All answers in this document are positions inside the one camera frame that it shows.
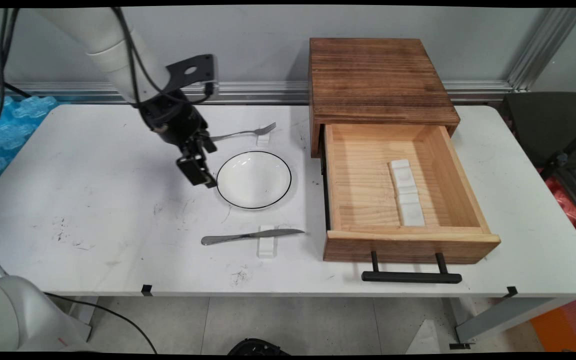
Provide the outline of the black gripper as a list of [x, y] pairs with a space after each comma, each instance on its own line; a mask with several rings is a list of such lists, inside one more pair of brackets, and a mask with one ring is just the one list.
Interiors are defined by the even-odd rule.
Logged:
[[[208, 132], [208, 123], [182, 90], [142, 101], [141, 116], [164, 142], [181, 149], [176, 166], [192, 186], [217, 187], [205, 155], [216, 152], [217, 146]], [[189, 146], [194, 141], [195, 147]]]

